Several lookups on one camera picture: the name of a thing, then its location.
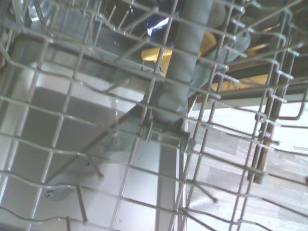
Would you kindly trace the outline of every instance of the dishwasher rack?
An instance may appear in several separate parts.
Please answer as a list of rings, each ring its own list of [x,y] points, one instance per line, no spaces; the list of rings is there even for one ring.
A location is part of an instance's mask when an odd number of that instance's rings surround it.
[[[286,151],[279,148],[279,141],[275,141],[273,138],[275,127],[286,127],[292,129],[307,129],[307,125],[297,126],[290,124],[281,123],[281,121],[295,121],[299,120],[303,113],[305,112],[305,104],[307,102],[307,92],[308,92],[308,77],[307,75],[298,75],[298,70],[293,70],[296,66],[296,62],[302,62],[301,60],[307,57],[306,45],[307,45],[307,33],[308,28],[305,28],[304,17],[302,17],[302,11],[305,11],[307,6],[305,6],[304,1],[301,0],[290,0],[283,1],[281,6],[268,6],[263,5],[263,2],[257,0],[216,0],[224,5],[226,9],[226,18],[224,24],[218,28],[212,28],[210,26],[205,26],[200,23],[188,20],[185,17],[177,17],[174,15],[178,0],[174,0],[171,12],[165,12],[158,7],[149,7],[144,5],[142,1],[129,1],[124,0],[123,2],[130,4],[133,9],[140,10],[143,14],[131,22],[127,22],[126,18],[131,8],[128,9],[127,13],[123,15],[122,20],[119,25],[113,24],[113,15],[116,13],[116,7],[112,8],[111,12],[106,11],[106,2],[112,4],[112,1],[100,1],[100,0],[70,0],[70,1],[39,1],[39,0],[9,0],[4,1],[8,11],[1,12],[0,25],[1,25],[1,42],[0,42],[0,55],[1,55],[1,71],[9,66],[10,68],[16,69],[26,69],[33,73],[33,78],[30,84],[30,90],[26,98],[20,100],[11,97],[9,94],[5,93],[5,88],[1,89],[1,106],[3,103],[16,104],[22,106],[24,110],[18,117],[17,126],[13,133],[0,132],[1,139],[5,138],[10,140],[11,146],[9,149],[9,154],[5,160],[5,168],[0,170],[1,174],[1,195],[5,191],[6,181],[9,178],[14,178],[25,185],[30,185],[38,189],[36,195],[36,200],[33,205],[33,211],[31,211],[31,217],[20,216],[17,212],[13,212],[5,207],[0,207],[1,211],[5,211],[8,214],[16,217],[18,220],[27,223],[27,230],[31,230],[32,225],[44,224],[50,221],[64,222],[66,225],[66,230],[73,230],[72,225],[78,224],[80,226],[93,228],[93,230],[117,230],[115,228],[115,220],[118,216],[119,207],[122,201],[130,202],[136,205],[149,207],[154,209],[156,213],[156,220],[160,218],[162,222],[162,214],[168,214],[167,221],[162,224],[158,224],[156,221],[156,230],[190,230],[187,227],[187,221],[192,220],[198,223],[200,226],[204,227],[206,230],[217,230],[207,223],[204,223],[198,216],[209,216],[217,221],[224,222],[228,225],[228,230],[244,230],[244,224],[250,224],[253,226],[258,226],[260,230],[272,230],[266,227],[260,222],[255,222],[244,218],[245,208],[247,206],[248,199],[253,198],[259,201],[265,201],[271,205],[277,206],[279,208],[285,209],[289,212],[299,215],[302,218],[308,219],[308,214],[297,211],[296,209],[277,203],[273,200],[251,194],[250,189],[254,184],[262,184],[263,178],[265,176],[270,176],[276,179],[291,182],[296,185],[306,186],[307,183],[304,181],[294,180],[279,174],[273,174],[266,171],[266,162],[270,152],[279,151],[284,154],[298,155],[308,157],[307,153]],[[252,23],[245,24],[241,21],[241,18],[245,17],[246,11],[248,9],[256,9],[263,12],[264,15],[256,19]],[[59,14],[65,12],[66,15],[62,20],[62,24],[59,25]],[[80,18],[81,16],[85,19],[79,25],[79,31],[76,34],[72,34],[70,27],[65,25],[67,20],[67,15],[70,13],[76,13]],[[150,40],[149,37],[143,35],[136,35],[133,33],[134,28],[142,24],[147,18],[158,15],[161,17],[169,18],[167,22],[167,29],[164,33],[163,42],[155,42]],[[264,26],[263,23],[267,20],[279,16],[278,22],[275,25]],[[207,56],[199,56],[195,51],[185,51],[178,47],[173,48],[173,52],[185,57],[186,59],[195,59],[197,63],[203,63],[210,67],[210,75],[207,84],[201,84],[200,87],[192,86],[190,83],[184,80],[163,77],[163,73],[160,71],[160,64],[163,59],[164,49],[168,48],[166,45],[168,34],[173,23],[184,24],[186,26],[197,26],[202,28],[204,31],[209,31],[215,35],[217,38],[216,50],[214,60],[209,59]],[[117,47],[115,41],[115,47],[104,47],[99,45],[100,37],[105,36],[101,33],[101,30],[112,31],[117,34],[117,38],[128,39],[132,43],[124,51],[116,51]],[[236,50],[234,43],[236,42],[236,36],[243,34],[247,36],[263,36],[270,37],[270,45],[267,44],[268,49],[261,49],[258,53],[254,55],[247,55],[245,51]],[[36,65],[24,64],[18,62],[11,56],[16,40],[18,36],[27,35],[30,40],[39,40],[42,44],[40,49],[39,58]],[[60,72],[60,71],[50,71],[44,70],[44,61],[47,56],[47,50],[50,47],[59,46],[63,51],[70,51],[73,53],[76,59],[76,65],[72,72]],[[136,58],[136,53],[140,52],[143,47],[158,47],[160,52],[155,64],[145,63]],[[219,59],[221,51],[225,49],[226,55],[223,60]],[[236,58],[229,61],[228,57],[236,54]],[[114,82],[111,86],[106,89],[100,89],[100,86],[94,86],[93,84],[87,83],[86,80],[80,80],[76,78],[79,73],[79,69],[82,61],[86,58],[93,58],[95,60],[100,60],[101,65],[108,65],[116,70],[119,70],[127,75],[138,76],[138,78],[143,79],[147,82],[148,90],[143,92],[145,95],[143,101],[138,101],[136,99],[127,98],[126,96],[117,95],[111,93],[112,90],[129,85],[132,80],[120,80]],[[235,66],[245,66],[253,63],[255,66],[259,64],[268,64],[268,68],[264,70],[267,75],[264,83],[242,81],[237,79],[236,76],[229,76],[229,70]],[[45,107],[40,107],[32,103],[35,87],[39,75],[56,76],[59,79],[66,79],[69,81],[68,91],[65,92],[65,103],[61,110],[46,109]],[[172,111],[172,109],[166,109],[165,107],[160,107],[151,104],[152,95],[155,94],[154,86],[162,82],[168,82],[172,86],[178,86],[188,88],[194,91],[194,94],[188,100],[188,108],[185,108],[185,113],[181,114],[180,111]],[[234,84],[245,84],[248,85],[248,89],[238,90],[238,91],[221,91],[221,87],[225,81],[229,81]],[[212,84],[218,83],[216,91],[211,89]],[[106,128],[108,132],[116,132],[119,134],[125,134],[132,138],[132,143],[129,145],[131,148],[129,152],[129,157],[124,163],[120,163],[125,167],[125,173],[123,181],[121,182],[121,187],[119,192],[116,194],[105,193],[110,198],[116,199],[117,204],[115,210],[112,212],[112,219],[110,226],[97,225],[89,221],[88,214],[86,212],[85,204],[82,197],[82,190],[91,190],[97,194],[104,193],[99,189],[89,189],[87,186],[80,184],[48,184],[47,172],[49,170],[51,160],[55,155],[69,155],[69,156],[83,156],[89,160],[89,165],[94,169],[95,174],[98,178],[104,178],[104,172],[101,172],[100,166],[97,161],[102,161],[102,158],[96,156],[95,154],[88,154],[83,152],[76,152],[70,150],[59,150],[57,149],[57,142],[59,140],[59,135],[62,129],[64,120],[73,120],[75,122],[81,123],[84,126],[104,126],[97,122],[87,121],[83,118],[70,115],[68,110],[68,105],[72,97],[73,85],[79,85],[91,92],[97,94],[105,95],[111,98],[115,98],[116,102],[128,102],[136,105],[138,108],[137,122],[133,122],[137,126],[137,130],[132,132],[121,127],[121,123],[125,122],[126,116],[123,118],[116,119],[114,124],[109,128]],[[293,93],[299,95],[300,98],[289,100],[288,95]],[[232,98],[239,95],[240,99],[243,99],[242,95],[249,96],[249,94],[257,94],[260,97],[260,104],[258,110],[249,109],[245,107],[238,107],[226,101],[228,97]],[[297,103],[299,105],[299,112],[297,116],[284,116],[280,114],[280,109],[283,105],[289,103]],[[190,113],[195,110],[196,106],[199,106],[198,116],[192,117]],[[211,105],[209,118],[204,119],[204,111],[208,105]],[[254,129],[252,133],[240,131],[232,127],[224,126],[214,122],[215,111],[217,108],[231,108],[243,113],[251,113],[255,115]],[[52,144],[51,146],[43,146],[34,141],[25,140],[21,137],[22,126],[25,120],[25,116],[28,110],[37,110],[44,112],[53,116],[58,117],[57,127],[54,130]],[[127,112],[127,115],[136,115],[135,111]],[[179,125],[175,131],[166,131],[162,127],[166,126],[165,123],[161,125],[158,123],[147,123],[149,119],[149,111],[158,111],[169,116],[177,116],[177,118],[183,121],[194,122],[195,128],[192,131],[192,135],[182,131]],[[196,138],[200,130],[204,128],[204,134],[202,135],[202,141],[199,144],[200,149],[196,148],[197,141]],[[240,140],[249,142],[249,148],[247,150],[246,158],[244,163],[236,163],[230,159],[223,158],[216,154],[205,151],[207,147],[207,139],[210,131],[218,130],[223,132],[223,134],[228,137],[235,137]],[[173,153],[171,150],[177,150],[183,159],[182,168],[180,168],[179,174],[174,176],[169,176],[166,172],[156,172],[151,171],[142,167],[134,166],[132,159],[136,152],[136,146],[139,141],[155,142],[161,146],[160,152]],[[20,176],[15,172],[11,171],[12,165],[14,163],[14,152],[16,152],[16,147],[19,144],[29,145],[38,150],[47,151],[48,158],[44,166],[42,176],[40,181],[33,181]],[[197,157],[196,165],[192,170],[193,176],[188,177],[188,171],[192,168],[192,159]],[[241,180],[239,187],[236,191],[231,191],[223,187],[216,186],[214,184],[209,184],[198,180],[199,172],[202,171],[202,160],[204,158],[213,159],[218,162],[227,164],[231,167],[235,167],[241,170]],[[159,179],[164,179],[168,181],[173,181],[177,185],[177,190],[175,191],[174,200],[171,201],[172,205],[166,208],[162,204],[149,204],[142,201],[134,200],[123,196],[123,191],[125,190],[126,181],[128,179],[129,171],[136,170],[146,174],[151,174],[158,177]],[[244,190],[244,185],[246,180],[248,184],[246,190]],[[78,208],[80,209],[82,219],[66,217],[50,217],[45,219],[36,219],[37,204],[42,196],[53,197],[52,191],[57,189],[69,188],[77,193]],[[214,188],[215,190],[228,193],[235,196],[235,203],[233,206],[233,214],[231,219],[224,219],[219,216],[219,214],[212,214],[201,209],[190,208],[190,203],[192,199],[192,194],[194,189],[200,190],[204,197],[210,198],[213,203],[219,205],[220,198],[212,194],[208,189]],[[243,199],[242,207],[239,208],[239,201]],[[237,211],[240,211],[239,218],[236,219]]]

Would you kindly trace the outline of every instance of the metal wire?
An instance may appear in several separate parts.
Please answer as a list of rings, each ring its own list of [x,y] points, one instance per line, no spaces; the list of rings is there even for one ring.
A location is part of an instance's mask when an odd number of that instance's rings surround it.
[[[301,53],[300,51],[300,48],[306,46],[307,43],[304,40],[295,41],[295,42],[293,42],[292,40],[293,39],[292,34],[295,34],[299,29],[292,21],[293,13],[292,13],[291,7],[297,4],[300,4],[301,1],[300,0],[291,1],[289,4],[286,4],[280,8],[276,8],[276,7],[271,8],[268,6],[262,6],[257,0],[250,0],[250,1],[243,0],[241,1],[241,4],[239,5],[235,4],[234,0],[232,2],[219,0],[217,2],[224,4],[225,8],[227,9],[227,16],[226,16],[222,29],[211,28],[209,26],[197,24],[195,22],[186,20],[185,18],[176,16],[175,11],[176,11],[177,4],[178,4],[177,0],[173,1],[172,10],[169,13],[162,11],[158,7],[151,8],[151,7],[145,6],[141,3],[138,3],[137,1],[127,1],[126,0],[125,2],[128,2],[136,9],[140,9],[144,11],[144,14],[132,22],[125,23],[128,18],[128,14],[129,14],[129,11],[126,11],[126,13],[123,15],[120,21],[120,24],[118,26],[115,26],[112,23],[113,17],[117,11],[116,6],[113,6],[109,16],[107,16],[107,14],[105,14],[104,12],[101,12],[101,5],[102,5],[101,1],[90,1],[90,0],[88,0],[84,6],[79,4],[78,1],[69,1],[68,4],[66,4],[65,2],[61,2],[61,1],[60,2],[50,1],[50,4],[53,6],[54,11],[49,21],[45,20],[42,8],[40,7],[40,4],[39,4],[39,1],[35,1],[34,6],[37,11],[39,22],[41,24],[41,30],[33,29],[29,25],[26,24],[26,17],[23,14],[23,8],[22,8],[23,6],[21,2],[18,0],[12,0],[14,20],[12,20],[11,16],[0,18],[0,25],[4,26],[4,28],[10,29],[16,34],[24,33],[26,35],[33,35],[37,38],[42,39],[43,41],[42,49],[41,49],[39,59],[38,59],[36,66],[26,65],[24,63],[20,63],[18,61],[13,60],[11,58],[11,54],[8,52],[8,48],[6,47],[6,44],[3,44],[3,42],[0,41],[0,54],[5,59],[7,66],[14,67],[14,68],[23,68],[23,69],[33,71],[33,77],[31,79],[30,90],[29,90],[29,94],[26,99],[22,101],[19,99],[8,97],[5,94],[0,95],[0,100],[2,102],[8,102],[8,103],[16,104],[16,105],[23,107],[23,113],[20,115],[20,118],[18,120],[17,126],[13,134],[0,132],[0,137],[9,138],[12,140],[12,144],[9,149],[10,154],[8,155],[8,160],[6,161],[5,169],[0,170],[0,174],[5,177],[4,180],[1,178],[1,180],[3,180],[2,182],[3,187],[2,187],[1,195],[4,194],[4,191],[5,191],[7,182],[8,182],[8,178],[14,178],[26,185],[33,186],[38,189],[36,197],[35,197],[35,201],[33,204],[33,208],[31,211],[31,216],[29,218],[20,216],[16,214],[15,212],[10,211],[9,209],[6,209],[4,207],[0,207],[0,210],[3,210],[6,213],[15,216],[18,220],[25,221],[28,224],[27,230],[30,230],[31,225],[33,224],[43,224],[43,223],[48,223],[52,220],[57,220],[57,221],[65,222],[66,230],[68,231],[71,230],[72,224],[80,224],[80,225],[84,225],[87,227],[98,228],[101,230],[115,231],[117,230],[115,229],[116,227],[115,225],[116,225],[116,221],[118,218],[121,203],[123,201],[171,214],[172,217],[171,217],[170,223],[168,224],[168,230],[170,231],[174,230],[176,219],[179,220],[178,227],[177,227],[179,231],[183,231],[185,229],[188,219],[191,219],[194,222],[197,222],[199,225],[205,227],[208,230],[217,230],[215,227],[211,227],[205,222],[203,222],[202,220],[200,220],[199,219],[200,216],[208,216],[208,217],[212,217],[214,219],[220,220],[222,222],[225,222],[228,224],[230,231],[233,230],[232,228],[234,225],[237,226],[238,231],[241,230],[241,225],[243,223],[255,225],[255,226],[263,228],[264,230],[271,231],[272,229],[264,226],[261,223],[246,219],[244,215],[245,215],[246,207],[249,204],[249,201],[248,201],[249,198],[254,198],[258,201],[267,202],[271,205],[277,206],[279,208],[282,208],[294,214],[300,215],[303,218],[308,218],[308,215],[304,214],[303,212],[297,211],[296,209],[285,206],[276,201],[269,200],[267,198],[263,198],[258,195],[254,195],[250,192],[252,184],[253,184],[253,178],[255,175],[273,177],[273,178],[280,179],[283,181],[292,182],[297,185],[306,186],[306,183],[303,183],[299,180],[294,180],[294,179],[290,179],[284,176],[280,176],[277,174],[267,172],[266,169],[260,169],[257,167],[257,159],[255,159],[255,161],[252,163],[251,167],[249,166],[249,160],[250,160],[251,153],[255,152],[255,157],[258,158],[262,150],[267,150],[267,151],[272,150],[272,151],[278,151],[278,152],[282,152],[284,154],[289,154],[289,155],[298,155],[298,156],[308,157],[308,154],[306,153],[291,152],[291,151],[286,151],[286,150],[277,148],[273,145],[275,141],[267,137],[268,128],[280,126],[280,121],[277,121],[277,119],[279,120],[298,120],[303,114],[305,105],[307,102],[308,77],[307,76],[301,77],[301,78],[294,77],[292,73],[292,67],[295,63],[296,57],[302,58],[307,55],[305,53]],[[271,12],[269,12],[267,16],[259,20],[256,20],[251,25],[244,25],[243,23],[241,23],[241,17],[243,15],[245,16],[246,8],[248,6],[256,7],[263,11],[271,10]],[[88,18],[89,20],[88,25],[85,30],[85,33],[83,34],[82,40],[78,40],[77,38],[72,38],[71,35],[65,34],[65,31],[56,29],[56,23],[57,23],[60,10],[66,11],[66,15],[65,15],[65,19],[63,21],[62,27],[64,27],[66,23],[65,21],[68,17],[67,15],[69,12],[77,12],[77,13],[83,12],[83,17]],[[260,25],[267,19],[270,19],[278,14],[281,14],[281,18],[282,18],[280,25],[278,27],[278,30],[259,32],[259,31],[255,31],[252,28],[257,25]],[[142,23],[144,20],[146,20],[152,15],[158,15],[158,16],[162,16],[165,18],[169,18],[169,21],[167,23],[167,29],[165,30],[164,37],[161,43],[154,42],[150,40],[150,38],[140,38],[139,36],[134,35],[134,33],[132,32],[135,26]],[[201,63],[205,63],[211,67],[209,81],[208,81],[208,85],[206,88],[199,89],[197,87],[190,86],[187,83],[183,83],[183,82],[180,82],[174,79],[164,78],[163,76],[160,75],[161,73],[159,72],[159,67],[162,63],[164,50],[165,48],[168,47],[166,45],[167,39],[170,33],[171,26],[174,22],[193,25],[193,26],[195,25],[201,26],[205,28],[207,31],[214,33],[219,38],[218,39],[219,43],[217,44],[217,47],[216,47],[217,52],[215,54],[215,58],[213,61],[210,59],[207,59],[206,57],[198,57],[198,60]],[[98,23],[98,31],[95,36],[95,39],[91,41],[90,34],[92,33],[91,30],[94,27],[93,26],[94,23]],[[105,48],[99,47],[97,45],[101,36],[103,36],[103,34],[100,33],[102,28],[112,29],[114,33],[116,33],[117,35],[122,36],[124,38],[132,39],[136,41],[137,44],[133,46],[132,48],[126,50],[125,53],[123,53],[122,55],[118,55],[116,53],[107,51]],[[265,51],[255,56],[248,56],[244,52],[240,52],[236,50],[235,48],[233,48],[232,45],[235,42],[236,36],[244,31],[249,31],[251,34],[255,34],[255,35],[267,35],[267,36],[276,37],[278,39],[278,43],[276,44],[277,45],[276,49],[272,51]],[[75,48],[77,48],[78,50],[77,62],[73,69],[72,76],[67,76],[65,74],[59,74],[59,73],[54,73],[51,71],[43,70],[43,63],[46,60],[46,56],[48,53],[47,51],[50,45],[53,43],[58,43],[62,45],[70,45],[70,46],[74,46]],[[141,47],[144,47],[144,45],[149,45],[149,46],[160,48],[160,52],[159,52],[154,68],[152,66],[147,66],[147,64],[141,64],[131,59],[131,55],[136,53]],[[227,50],[227,55],[224,59],[224,62],[220,62],[220,59],[219,59],[222,49]],[[182,51],[182,50],[175,49],[175,48],[173,48],[173,52],[191,56],[191,57],[195,55],[191,53],[190,51]],[[149,80],[149,90],[147,91],[145,101],[139,102],[137,100],[129,99],[127,97],[119,96],[119,95],[116,95],[115,93],[110,92],[110,90],[113,90],[114,88],[121,86],[122,85],[121,83],[114,86],[113,88],[110,88],[109,90],[102,90],[98,87],[94,87],[88,84],[86,81],[81,81],[77,79],[77,75],[80,73],[80,65],[82,63],[82,60],[84,59],[85,53],[90,53],[91,55],[95,57],[99,55],[99,57],[102,57],[102,63],[106,65],[110,65],[114,68],[119,68],[121,70],[124,70],[126,73],[134,74],[136,76]],[[227,62],[228,57],[232,53],[237,54],[239,58],[231,63],[228,63]],[[285,65],[287,59],[291,60],[291,63],[288,64],[288,66]],[[233,67],[234,65],[239,65],[239,64],[245,65],[245,64],[249,64],[250,62],[269,63],[270,67],[267,70],[268,77],[267,77],[265,84],[244,82],[234,77],[231,77],[227,74],[227,71],[230,69],[230,67]],[[37,86],[37,81],[38,81],[39,75],[41,74],[44,74],[47,77],[54,76],[59,79],[66,79],[69,81],[68,91],[65,96],[65,102],[61,109],[61,112],[49,110],[49,109],[34,105],[32,103],[32,99],[35,93],[35,88]],[[213,92],[211,90],[211,85],[215,78],[217,79],[219,78],[219,82],[218,82],[218,87],[217,87],[216,92]],[[261,96],[261,101],[260,101],[258,110],[241,108],[236,105],[232,105],[232,103],[221,101],[220,100],[221,97],[232,96],[237,93],[236,91],[221,92],[222,84],[226,79],[234,84],[246,84],[250,86],[251,88],[249,90],[245,90],[247,92],[253,93],[253,92],[261,91],[262,96]],[[200,132],[200,128],[205,128],[205,132],[203,134],[203,139],[201,143],[201,148],[197,149],[196,147],[193,147],[192,149],[188,150],[186,153],[187,160],[186,160],[183,172],[182,172],[183,177],[181,178],[180,177],[174,178],[174,177],[166,176],[164,174],[157,173],[155,171],[151,171],[151,170],[148,170],[148,169],[145,169],[145,168],[142,168],[140,166],[136,166],[133,164],[133,158],[137,150],[137,144],[142,139],[142,136],[140,135],[140,130],[142,128],[142,124],[145,120],[148,110],[154,110],[154,111],[156,110],[156,111],[164,112],[169,115],[174,115],[174,114],[177,115],[177,113],[175,112],[172,112],[170,110],[166,110],[164,108],[160,108],[157,106],[153,106],[150,104],[150,101],[153,95],[154,86],[159,81],[165,81],[170,84],[175,84],[178,86],[188,86],[190,89],[195,90],[196,92],[198,92],[198,94],[202,95],[203,97],[202,102],[201,102],[200,112],[197,118],[189,117],[186,115],[185,116],[178,115],[179,118],[196,123],[195,128],[193,130],[192,138],[191,138],[193,143],[196,143],[197,135]],[[288,88],[291,88],[293,85],[296,85],[296,84],[305,85],[304,90],[301,92],[303,94],[303,97],[301,100],[296,101],[296,102],[288,101],[287,99],[285,99],[285,92],[287,91]],[[73,87],[75,85],[80,85],[81,87],[87,90],[90,90],[92,92],[95,92],[95,93],[98,93],[104,96],[108,96],[114,99],[119,99],[121,101],[133,103],[135,105],[140,106],[142,108],[142,114],[140,118],[140,127],[139,127],[140,129],[138,129],[138,132],[134,133],[134,132],[122,129],[122,128],[118,128],[118,127],[117,128],[106,127],[105,124],[94,123],[94,122],[87,121],[85,119],[78,118],[76,116],[68,114],[67,113],[68,105],[72,98]],[[282,95],[278,94],[281,90],[284,91],[284,94]],[[263,107],[265,102],[267,102],[266,111],[264,111],[264,107]],[[209,118],[207,119],[207,121],[204,121],[205,108],[207,104],[210,104],[210,103],[212,105],[211,105],[211,111],[209,114]],[[276,110],[279,107],[279,105],[281,106],[281,104],[284,104],[284,103],[300,103],[298,115],[295,117],[279,115],[278,118],[273,119],[273,117],[271,116],[272,111]],[[238,112],[250,113],[252,115],[255,115],[256,120],[255,120],[253,132],[252,133],[244,132],[244,131],[240,131],[235,128],[228,127],[223,124],[216,123],[215,122],[215,111],[218,106],[231,108]],[[52,139],[51,147],[43,146],[43,145],[26,140],[21,137],[22,130],[23,130],[23,124],[26,119],[27,113],[30,109],[44,112],[49,115],[57,116],[58,122],[57,122],[57,127],[55,129],[55,133]],[[93,154],[89,155],[89,154],[82,153],[82,152],[73,152],[73,151],[68,151],[68,150],[60,150],[56,148],[58,140],[59,140],[59,135],[63,127],[63,122],[65,119],[76,121],[80,124],[83,124],[89,127],[104,128],[106,131],[109,131],[109,132],[117,131],[121,134],[126,134],[134,138],[134,143],[130,151],[128,161],[124,163],[118,163],[125,167],[123,180],[121,181],[118,193],[116,194],[107,193],[101,190],[93,189],[85,185],[60,185],[60,184],[48,185],[45,183],[47,173],[51,165],[51,161],[55,154],[82,156],[82,157],[88,158],[89,161],[92,163],[91,164],[92,167],[94,168],[95,172],[97,173],[99,177],[103,177],[103,173],[100,171],[100,168],[95,164],[95,160],[99,159],[99,160],[104,160],[108,162],[108,159],[104,159],[103,157],[100,157],[99,155],[93,155]],[[305,125],[295,126],[292,124],[290,125],[283,124],[282,127],[307,129],[307,126]],[[247,150],[247,156],[243,164],[233,162],[227,158],[222,158],[221,156],[217,156],[206,150],[209,133],[215,130],[222,132],[228,137],[236,137],[238,139],[248,141],[250,143],[249,148]],[[156,134],[157,136],[162,135],[162,133],[159,131],[154,131],[154,134]],[[160,139],[156,139],[156,140],[153,139],[152,142],[156,142],[160,145],[172,147],[175,149],[179,148],[178,146],[173,145],[171,143],[164,143]],[[42,176],[40,177],[39,182],[31,181],[11,171],[13,163],[14,163],[14,159],[16,156],[16,151],[20,143],[31,146],[37,150],[44,150],[48,152],[47,161],[45,163],[43,173],[42,173]],[[189,169],[191,169],[192,159],[194,157],[197,157],[197,163],[193,169],[193,177],[189,179],[188,171]],[[200,171],[200,168],[202,168],[201,162],[204,158],[213,159],[213,160],[219,161],[221,163],[227,164],[229,166],[232,166],[232,167],[235,167],[241,170],[242,174],[241,174],[241,180],[240,180],[238,189],[233,191],[233,190],[226,189],[224,187],[219,187],[213,184],[209,184],[207,182],[199,181],[198,180],[199,171]],[[174,208],[167,209],[167,208],[159,207],[157,205],[152,205],[152,204],[145,203],[139,200],[134,200],[134,199],[125,197],[124,190],[128,182],[129,173],[132,169],[140,173],[146,173],[151,176],[156,176],[158,178],[168,179],[168,180],[177,182],[179,184],[179,188],[177,190]],[[244,180],[245,180],[246,174],[248,174],[250,177],[249,177],[247,189],[243,193],[243,186],[244,186]],[[186,198],[186,205],[182,206],[181,202],[182,202],[183,196],[185,195],[184,191],[185,191],[186,186],[190,186],[190,189],[187,192],[188,195]],[[36,213],[38,212],[38,205],[42,197],[43,189],[59,189],[59,188],[72,188],[76,190],[77,200],[78,200],[77,203],[79,205],[79,209],[82,215],[82,220],[71,218],[69,216],[52,217],[52,218],[48,218],[44,220],[35,219]],[[222,218],[221,216],[218,216],[217,214],[214,215],[214,214],[208,213],[203,210],[191,208],[193,192],[196,189],[198,189],[204,197],[210,198],[211,201],[214,203],[219,203],[219,197],[215,196],[215,194],[209,191],[208,189],[215,189],[215,190],[222,191],[222,192],[235,196],[236,199],[235,199],[235,203],[233,206],[233,213],[231,215],[231,218],[225,219],[225,218]],[[116,200],[115,209],[112,212],[112,217],[111,217],[110,224],[108,227],[94,224],[89,221],[90,218],[85,209],[85,204],[84,204],[83,196],[82,196],[82,192],[84,190],[97,193],[97,194],[103,194],[109,198],[113,198]],[[244,200],[244,204],[242,205],[241,208],[239,208],[240,199]],[[236,211],[238,211],[238,209],[240,209],[241,214],[240,214],[239,219],[236,219]]]

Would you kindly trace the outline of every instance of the metal bracket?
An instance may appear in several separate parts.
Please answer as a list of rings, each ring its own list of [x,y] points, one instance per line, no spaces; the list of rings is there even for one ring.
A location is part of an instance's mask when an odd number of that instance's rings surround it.
[[[136,133],[139,128],[140,108],[135,107],[113,124],[117,128]],[[134,137],[125,132],[105,131],[98,136],[82,153],[90,155],[94,163],[99,166],[104,162],[123,162],[128,160]],[[54,174],[46,183],[49,185],[72,184],[77,185],[94,175],[95,171],[89,159],[77,156]],[[74,189],[60,188],[43,190],[46,198],[59,201],[68,196]]]

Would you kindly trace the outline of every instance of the blue object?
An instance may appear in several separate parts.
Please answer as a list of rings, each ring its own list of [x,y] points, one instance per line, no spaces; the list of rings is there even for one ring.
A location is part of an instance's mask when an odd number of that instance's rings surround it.
[[[149,7],[158,6],[160,11],[166,13],[171,13],[173,4],[173,0],[139,0],[138,2]],[[176,16],[181,16],[184,8],[184,2],[185,0],[178,1],[177,8],[175,11]],[[144,14],[144,11],[141,11],[140,9],[139,10],[136,9],[136,11],[138,12],[139,15]],[[158,43],[163,42],[163,37],[168,24],[168,18],[154,14],[153,16],[147,18],[143,22],[143,24],[145,25],[147,33],[151,37],[152,41]],[[166,44],[167,46],[174,46],[178,28],[179,28],[179,23],[173,21],[167,39],[167,44]]]

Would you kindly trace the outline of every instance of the gray pipe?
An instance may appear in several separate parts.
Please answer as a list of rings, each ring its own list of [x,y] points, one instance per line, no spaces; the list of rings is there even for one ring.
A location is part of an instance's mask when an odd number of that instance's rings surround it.
[[[191,0],[186,1],[183,11],[183,18],[190,21],[207,24],[212,0]],[[177,33],[175,48],[195,53],[195,57],[186,54],[173,52],[169,63],[166,78],[176,79],[190,84],[192,82],[198,53],[200,51],[205,28],[198,25],[181,24]],[[153,95],[154,104],[177,113],[185,113],[189,87],[164,83],[160,89],[156,88]],[[153,111],[153,116],[162,122],[175,122],[177,116]]]

